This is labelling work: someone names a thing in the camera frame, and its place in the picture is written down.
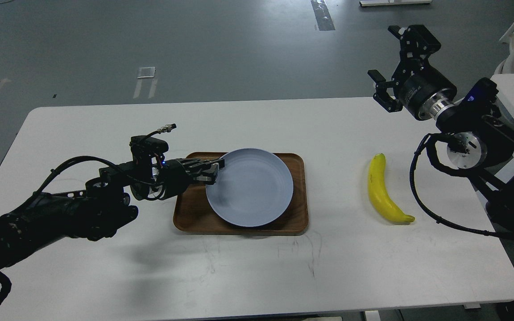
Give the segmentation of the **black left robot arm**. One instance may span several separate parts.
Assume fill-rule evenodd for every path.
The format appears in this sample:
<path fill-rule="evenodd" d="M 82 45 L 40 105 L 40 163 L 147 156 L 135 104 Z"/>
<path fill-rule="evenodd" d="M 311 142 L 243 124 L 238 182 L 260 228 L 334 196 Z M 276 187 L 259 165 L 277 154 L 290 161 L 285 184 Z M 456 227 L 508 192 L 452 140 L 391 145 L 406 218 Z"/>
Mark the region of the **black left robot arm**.
<path fill-rule="evenodd" d="M 0 305 L 12 283 L 2 272 L 62 238 L 98 241 L 113 237 L 139 213 L 131 199 L 166 200 L 193 184 L 212 185 L 226 166 L 224 159 L 177 158 L 165 160 L 169 145 L 155 138 L 176 128 L 167 124 L 145 136 L 133 136 L 132 161 L 116 165 L 90 155 L 76 156 L 51 170 L 41 186 L 16 209 L 0 216 Z M 99 176 L 83 190 L 45 193 L 63 171 L 83 162 L 99 162 Z"/>

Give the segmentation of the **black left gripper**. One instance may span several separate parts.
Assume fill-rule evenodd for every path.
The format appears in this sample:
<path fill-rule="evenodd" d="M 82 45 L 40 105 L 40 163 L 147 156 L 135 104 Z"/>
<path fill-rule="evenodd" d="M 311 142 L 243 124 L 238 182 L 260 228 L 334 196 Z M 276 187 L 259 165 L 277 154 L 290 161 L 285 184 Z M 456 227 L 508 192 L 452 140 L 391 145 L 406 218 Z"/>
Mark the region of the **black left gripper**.
<path fill-rule="evenodd" d="M 182 194 L 190 184 L 214 185 L 226 165 L 222 158 L 177 158 L 152 165 L 158 195 L 153 200 L 166 200 Z"/>

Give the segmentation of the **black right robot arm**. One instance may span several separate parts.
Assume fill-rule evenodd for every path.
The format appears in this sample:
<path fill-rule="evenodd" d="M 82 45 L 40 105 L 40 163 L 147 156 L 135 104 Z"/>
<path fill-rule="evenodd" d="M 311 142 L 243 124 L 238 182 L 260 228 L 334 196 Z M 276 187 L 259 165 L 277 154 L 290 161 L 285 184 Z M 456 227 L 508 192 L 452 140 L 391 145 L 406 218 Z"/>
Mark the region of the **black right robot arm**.
<path fill-rule="evenodd" d="M 483 236 L 514 240 L 514 128 L 502 122 L 496 106 L 498 89 L 481 78 L 459 102 L 457 88 L 431 66 L 429 58 L 441 44 L 424 25 L 388 26 L 400 43 L 399 61 L 390 80 L 369 70 L 375 84 L 373 99 L 387 112 L 406 108 L 418 121 L 434 120 L 439 132 L 428 133 L 414 152 L 410 189 L 420 208 L 438 224 Z M 419 156 L 426 152 L 436 170 L 465 177 L 485 197 L 491 222 L 505 229 L 491 232 L 448 221 L 420 199 L 415 185 Z"/>

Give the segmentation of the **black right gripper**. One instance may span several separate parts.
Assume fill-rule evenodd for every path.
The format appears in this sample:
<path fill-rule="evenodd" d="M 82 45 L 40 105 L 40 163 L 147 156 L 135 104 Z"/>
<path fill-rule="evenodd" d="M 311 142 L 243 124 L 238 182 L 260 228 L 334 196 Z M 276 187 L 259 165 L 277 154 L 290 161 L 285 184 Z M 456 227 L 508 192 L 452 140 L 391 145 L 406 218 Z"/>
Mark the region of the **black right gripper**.
<path fill-rule="evenodd" d="M 386 112 L 399 112 L 403 107 L 417 120 L 427 120 L 430 114 L 424 111 L 426 101 L 435 94 L 453 99 L 457 87 L 434 67 L 428 67 L 429 57 L 441 49 L 439 40 L 424 25 L 400 27 L 388 26 L 388 31 L 400 42 L 398 63 L 398 99 L 392 98 L 388 89 L 394 88 L 377 70 L 369 70 L 375 93 L 373 99 Z"/>

